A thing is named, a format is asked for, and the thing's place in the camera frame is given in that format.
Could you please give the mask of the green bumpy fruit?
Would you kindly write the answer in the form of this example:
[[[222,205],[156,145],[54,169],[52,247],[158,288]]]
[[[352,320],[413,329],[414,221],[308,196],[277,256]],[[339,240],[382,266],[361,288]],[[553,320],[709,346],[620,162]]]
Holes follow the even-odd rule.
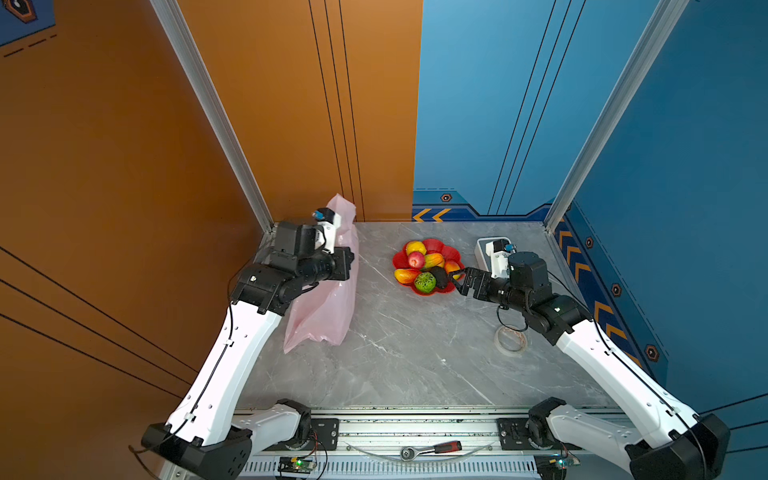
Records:
[[[431,272],[423,272],[414,279],[413,287],[420,294],[430,295],[437,287],[437,279]]]

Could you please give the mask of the red apple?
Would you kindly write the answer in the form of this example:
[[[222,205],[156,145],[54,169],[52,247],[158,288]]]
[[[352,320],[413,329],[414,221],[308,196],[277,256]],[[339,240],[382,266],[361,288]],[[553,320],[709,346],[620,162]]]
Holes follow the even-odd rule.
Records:
[[[425,262],[425,255],[418,252],[413,252],[411,255],[408,255],[408,264],[411,269],[421,270],[424,268]]]

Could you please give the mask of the yellow lemon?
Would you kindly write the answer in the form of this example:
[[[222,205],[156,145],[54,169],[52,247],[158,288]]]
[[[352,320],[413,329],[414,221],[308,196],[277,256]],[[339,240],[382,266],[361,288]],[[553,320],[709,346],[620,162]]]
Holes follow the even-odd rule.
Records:
[[[413,252],[418,252],[422,255],[427,254],[427,248],[425,244],[422,241],[410,241],[405,246],[405,251],[407,255],[411,255]]]

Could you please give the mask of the pink plastic bag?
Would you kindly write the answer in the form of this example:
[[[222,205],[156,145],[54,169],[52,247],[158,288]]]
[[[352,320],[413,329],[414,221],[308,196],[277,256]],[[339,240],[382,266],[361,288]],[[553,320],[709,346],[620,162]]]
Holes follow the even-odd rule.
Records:
[[[345,281],[322,281],[317,288],[299,297],[291,306],[283,342],[289,353],[305,340],[325,341],[339,346],[344,341],[354,315],[360,248],[356,206],[341,195],[335,195],[327,207],[341,216],[336,230],[336,245],[349,247],[354,254],[350,278]]]

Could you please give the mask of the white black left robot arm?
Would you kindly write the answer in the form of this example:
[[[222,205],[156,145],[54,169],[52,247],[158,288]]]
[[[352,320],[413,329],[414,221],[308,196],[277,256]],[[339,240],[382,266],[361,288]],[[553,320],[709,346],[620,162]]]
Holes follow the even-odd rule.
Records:
[[[244,266],[228,295],[226,318],[198,376],[163,423],[151,424],[135,457],[146,452],[203,479],[235,479],[252,452],[311,440],[311,410],[280,400],[242,424],[237,402],[266,341],[291,304],[325,281],[345,282],[354,254],[336,242],[339,214],[320,208],[314,224],[281,222],[272,242]]]

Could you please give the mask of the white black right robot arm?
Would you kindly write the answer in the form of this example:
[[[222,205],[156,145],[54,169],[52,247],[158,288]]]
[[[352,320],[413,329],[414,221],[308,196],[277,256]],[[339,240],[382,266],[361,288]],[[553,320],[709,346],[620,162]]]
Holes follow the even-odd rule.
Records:
[[[622,468],[635,479],[715,479],[730,430],[699,414],[643,371],[601,330],[580,302],[553,291],[533,252],[505,256],[504,274],[465,268],[445,277],[463,296],[519,312],[525,327],[575,361],[613,399],[630,427],[594,417],[550,397],[529,410],[529,441],[540,449],[568,444]]]

